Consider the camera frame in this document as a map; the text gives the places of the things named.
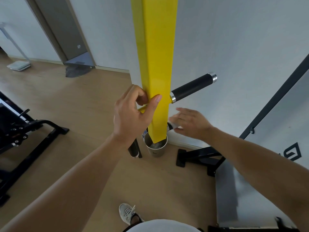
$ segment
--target black logo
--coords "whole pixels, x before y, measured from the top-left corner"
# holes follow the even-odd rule
[[[292,146],[286,148],[283,152],[283,156],[292,161],[295,161],[299,159],[300,157],[302,157],[300,150],[299,150],[298,143],[295,143]]]

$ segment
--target yellow post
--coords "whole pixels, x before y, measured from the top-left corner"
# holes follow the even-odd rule
[[[141,82],[162,99],[148,127],[154,143],[166,138],[178,0],[131,0]]]

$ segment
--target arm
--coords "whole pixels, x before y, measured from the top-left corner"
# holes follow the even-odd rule
[[[177,108],[170,121],[182,126],[175,132],[202,140],[228,159],[262,195],[298,226],[309,228],[309,170],[254,143],[213,127],[198,111]]]
[[[161,97],[155,96],[142,114],[135,109],[135,102],[146,104],[147,95],[140,87],[131,86],[116,102],[114,132],[106,141],[13,218],[1,232],[82,231],[110,174],[126,149],[150,124]]]

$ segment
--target forearm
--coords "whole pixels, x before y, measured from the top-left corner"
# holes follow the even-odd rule
[[[306,168],[217,128],[211,128],[203,139],[292,220],[297,220],[295,209],[309,206],[309,171]]]
[[[124,150],[109,137],[1,231],[82,231]]]

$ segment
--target shoe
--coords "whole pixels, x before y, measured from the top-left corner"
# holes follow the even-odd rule
[[[134,207],[131,207],[130,205],[128,205],[127,203],[122,203],[120,206],[119,206],[119,214],[120,214],[120,217],[121,219],[123,220],[123,222],[127,223],[128,225],[131,225],[131,221],[132,221],[132,218],[134,216],[138,216],[140,222],[145,222],[141,216],[136,213],[134,211],[135,209],[135,206]]]

